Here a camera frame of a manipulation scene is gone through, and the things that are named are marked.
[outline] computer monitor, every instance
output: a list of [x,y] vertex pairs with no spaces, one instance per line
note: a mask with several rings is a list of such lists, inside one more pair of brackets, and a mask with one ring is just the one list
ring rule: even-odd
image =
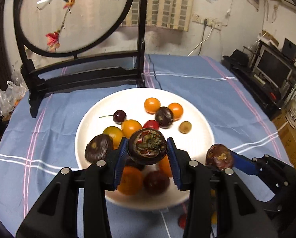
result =
[[287,66],[286,62],[266,47],[262,48],[260,55],[261,57],[256,63],[257,70],[260,71],[269,82],[281,89],[285,84],[285,80],[291,73],[291,68]]

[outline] blue tablecloth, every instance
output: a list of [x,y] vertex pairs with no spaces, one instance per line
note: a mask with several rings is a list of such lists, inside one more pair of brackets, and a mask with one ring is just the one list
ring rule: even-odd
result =
[[[133,67],[132,58],[123,59],[123,63]],[[63,68],[42,77],[103,64],[107,62]],[[147,55],[144,77],[146,87],[162,88],[195,105],[208,120],[217,143],[249,158],[269,154],[289,163],[273,123],[220,63],[199,56]],[[28,94],[21,100],[0,144],[0,220],[11,234],[16,234],[28,210],[62,167],[77,169],[74,139],[84,114],[100,99],[127,88],[136,86],[52,94],[42,101],[35,119],[30,116]],[[237,173],[257,199],[267,201],[273,196],[257,177]],[[78,235],[83,237],[83,191],[80,193]],[[178,217],[184,205],[161,212],[141,212],[107,202],[107,210],[113,238],[183,235]]]

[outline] keyboard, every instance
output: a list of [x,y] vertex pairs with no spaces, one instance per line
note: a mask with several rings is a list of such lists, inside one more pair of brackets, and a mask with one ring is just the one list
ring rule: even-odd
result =
[[266,81],[264,81],[261,77],[257,76],[256,74],[253,75],[254,78],[256,80],[258,80],[262,85],[265,85],[266,84]]

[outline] cardboard box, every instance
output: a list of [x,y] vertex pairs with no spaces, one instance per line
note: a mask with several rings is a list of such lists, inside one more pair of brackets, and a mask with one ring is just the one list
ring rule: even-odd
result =
[[296,169],[296,129],[293,129],[288,123],[285,117],[285,112],[282,112],[282,114],[273,119],[272,122],[276,126],[277,130],[282,127],[278,131],[278,134],[283,146],[285,147],[291,164],[293,164]]

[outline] beige curtain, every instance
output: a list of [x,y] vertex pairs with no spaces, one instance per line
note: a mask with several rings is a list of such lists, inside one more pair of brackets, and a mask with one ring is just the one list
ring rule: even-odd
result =
[[[168,29],[189,30],[193,0],[148,0],[146,25]],[[123,26],[138,25],[139,0],[133,0]]]

